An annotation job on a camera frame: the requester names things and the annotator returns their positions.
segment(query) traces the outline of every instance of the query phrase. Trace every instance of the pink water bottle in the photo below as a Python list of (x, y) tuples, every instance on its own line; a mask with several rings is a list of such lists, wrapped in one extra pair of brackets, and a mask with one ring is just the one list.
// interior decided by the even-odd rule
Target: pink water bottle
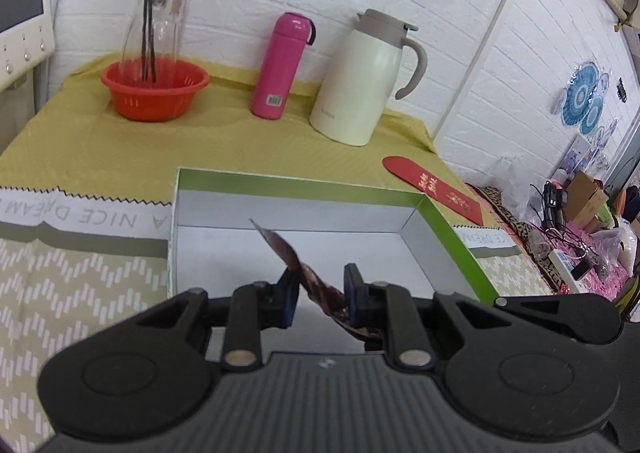
[(281, 118), (305, 45), (312, 45), (315, 39), (316, 26), (309, 18), (295, 12), (278, 18), (251, 101), (254, 115)]

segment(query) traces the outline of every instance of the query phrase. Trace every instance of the red envelope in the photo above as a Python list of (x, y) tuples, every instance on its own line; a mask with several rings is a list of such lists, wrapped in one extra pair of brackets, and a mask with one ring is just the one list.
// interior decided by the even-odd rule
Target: red envelope
[(401, 178), (407, 184), (427, 193), (431, 198), (457, 214), (461, 214), (467, 220), (482, 226), (482, 210), (478, 201), (452, 188), (439, 178), (435, 178), (413, 160), (400, 156), (385, 157), (382, 160), (382, 165), (388, 172)]

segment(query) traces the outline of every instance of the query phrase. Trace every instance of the blue patterned plate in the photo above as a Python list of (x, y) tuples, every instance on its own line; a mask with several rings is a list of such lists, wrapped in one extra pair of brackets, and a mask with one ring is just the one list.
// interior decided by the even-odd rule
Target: blue patterned plate
[(604, 97), (609, 90), (609, 74), (603, 72), (598, 78), (598, 86), (596, 87), (596, 95)]
[(603, 106), (604, 102), (602, 101), (602, 96), (593, 97), (591, 106), (589, 107), (589, 112), (584, 116), (580, 125), (581, 134), (588, 135), (595, 129), (598, 125), (598, 121), (600, 120), (600, 116), (602, 115)]
[(607, 129), (604, 131), (602, 140), (598, 144), (598, 147), (600, 149), (604, 149), (604, 147), (607, 146), (607, 143), (609, 142), (609, 139), (611, 138), (611, 136), (615, 133), (617, 126), (618, 126), (618, 118), (614, 117), (613, 119), (611, 119), (609, 126), (607, 126)]
[(600, 147), (600, 143), (602, 142), (603, 136), (604, 136), (604, 126), (598, 126), (598, 129), (594, 129), (593, 131), (591, 131), (591, 133), (589, 134), (591, 146)]
[(591, 62), (581, 65), (567, 87), (566, 102), (561, 112), (565, 126), (575, 126), (587, 114), (597, 84), (598, 67)]

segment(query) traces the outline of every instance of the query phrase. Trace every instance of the leopard print fabric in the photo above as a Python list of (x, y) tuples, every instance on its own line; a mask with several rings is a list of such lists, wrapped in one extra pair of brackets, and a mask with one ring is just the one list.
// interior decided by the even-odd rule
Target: leopard print fabric
[(500, 216), (502, 220), (507, 223), (511, 229), (516, 233), (516, 235), (522, 240), (522, 245), (525, 250), (534, 261), (534, 263), (540, 269), (540, 274), (545, 279), (548, 286), (551, 288), (553, 292), (561, 293), (567, 290), (567, 286), (564, 284), (564, 281), (560, 277), (558, 270), (555, 268), (554, 264), (551, 263), (549, 258), (536, 259), (531, 252), (531, 246), (529, 244), (529, 233), (531, 231), (537, 231), (537, 229), (526, 222), (517, 221), (514, 216), (502, 205), (502, 195), (499, 189), (493, 187), (476, 187), (470, 186), (474, 189), (474, 191), (478, 192), (482, 198), (485, 198), (494, 208), (495, 213)]

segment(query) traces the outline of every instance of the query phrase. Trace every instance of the white thermos jug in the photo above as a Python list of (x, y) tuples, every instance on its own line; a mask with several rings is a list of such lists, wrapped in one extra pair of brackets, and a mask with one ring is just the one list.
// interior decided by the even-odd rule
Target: white thermos jug
[(427, 68), (424, 48), (406, 36), (418, 27), (380, 11), (367, 9), (329, 64), (309, 123), (325, 136), (364, 146), (382, 115), (398, 78), (402, 47), (418, 55), (409, 83), (396, 92), (406, 97), (422, 79)]

